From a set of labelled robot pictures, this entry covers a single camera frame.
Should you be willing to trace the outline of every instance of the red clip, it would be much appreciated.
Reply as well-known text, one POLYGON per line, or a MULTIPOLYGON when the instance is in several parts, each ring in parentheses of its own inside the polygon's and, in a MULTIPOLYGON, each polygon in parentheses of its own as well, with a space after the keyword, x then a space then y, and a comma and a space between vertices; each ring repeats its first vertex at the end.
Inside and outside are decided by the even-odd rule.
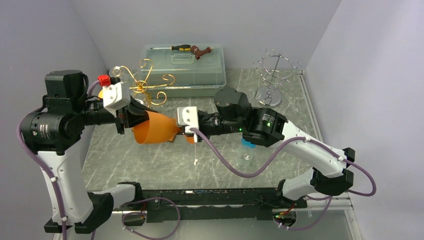
POLYGON ((97 80, 102 87, 109 86, 111 84, 111 78, 106 74, 98 76, 97 80))

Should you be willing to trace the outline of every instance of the toolbox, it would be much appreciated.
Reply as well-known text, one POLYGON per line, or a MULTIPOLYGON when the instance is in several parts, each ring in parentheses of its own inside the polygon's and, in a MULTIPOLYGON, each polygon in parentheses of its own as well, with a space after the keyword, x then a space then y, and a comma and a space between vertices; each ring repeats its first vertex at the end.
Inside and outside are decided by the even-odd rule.
MULTIPOLYGON (((148 92, 156 96, 158 92, 165 92, 168 98, 213 97, 226 84, 224 51, 222 44, 195 43, 200 50, 211 47, 212 51, 202 55, 199 59, 189 51, 171 50, 170 46, 178 44, 146 45, 142 50, 143 59, 150 59, 153 64, 147 80, 149 86, 158 86, 169 83, 162 79, 165 74, 175 77, 175 82, 168 86, 149 88, 148 92)), ((144 79, 149 73, 149 67, 140 70, 144 79)))

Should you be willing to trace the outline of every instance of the white wall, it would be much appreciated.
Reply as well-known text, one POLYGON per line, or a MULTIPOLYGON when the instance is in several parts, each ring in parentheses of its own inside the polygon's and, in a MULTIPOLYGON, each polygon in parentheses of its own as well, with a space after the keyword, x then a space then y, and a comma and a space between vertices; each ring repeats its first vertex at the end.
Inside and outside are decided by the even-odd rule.
POLYGON ((146 44, 222 43, 227 68, 265 49, 305 67, 341 0, 72 0, 108 68, 136 67, 146 44))
MULTIPOLYGON (((343 0, 306 68, 324 140, 377 182, 352 196, 365 239, 422 239, 424 2, 343 0)), ((353 189, 371 185, 357 173, 353 189)))
POLYGON ((18 144, 15 128, 46 94, 51 71, 79 69, 90 81, 105 64, 68 0, 0 3, 0 238, 46 240, 52 217, 40 168, 18 144))

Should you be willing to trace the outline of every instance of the marble tabletop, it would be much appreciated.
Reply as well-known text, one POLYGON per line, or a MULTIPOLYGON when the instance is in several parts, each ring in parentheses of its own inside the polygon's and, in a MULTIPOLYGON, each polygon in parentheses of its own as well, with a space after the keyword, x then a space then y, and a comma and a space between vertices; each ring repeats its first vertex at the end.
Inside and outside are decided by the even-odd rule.
MULTIPOLYGON (((227 86, 246 93, 253 107, 259 107, 253 98, 254 90, 262 85, 258 70, 225 71, 227 86)), ((274 109, 316 137, 298 78, 284 82, 280 91, 282 102, 274 109)), ((174 118, 177 108, 186 106, 197 106, 208 113, 217 111, 211 97, 169 98, 154 109, 174 118)), ((256 172, 274 151, 257 146, 251 164, 240 169, 236 167, 236 156, 241 133, 212 136, 210 140, 232 166, 244 173, 256 172)), ((131 130, 120 135, 115 125, 109 124, 95 127, 82 173, 89 191, 105 190, 123 181, 139 182, 143 189, 214 189, 276 187, 280 180, 294 178, 309 168, 304 161, 281 151, 262 174, 242 178, 230 172, 204 142, 188 144, 183 136, 177 136, 174 142, 138 144, 131 130)))

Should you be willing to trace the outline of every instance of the screwdriver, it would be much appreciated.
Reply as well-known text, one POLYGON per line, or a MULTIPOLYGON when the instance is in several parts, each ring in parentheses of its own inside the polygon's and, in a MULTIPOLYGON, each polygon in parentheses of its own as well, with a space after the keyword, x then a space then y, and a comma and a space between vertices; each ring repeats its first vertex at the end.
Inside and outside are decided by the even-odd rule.
POLYGON ((150 49, 171 49, 171 50, 189 52, 191 47, 192 46, 188 44, 183 44, 183 45, 170 46, 170 47, 151 47, 150 49))

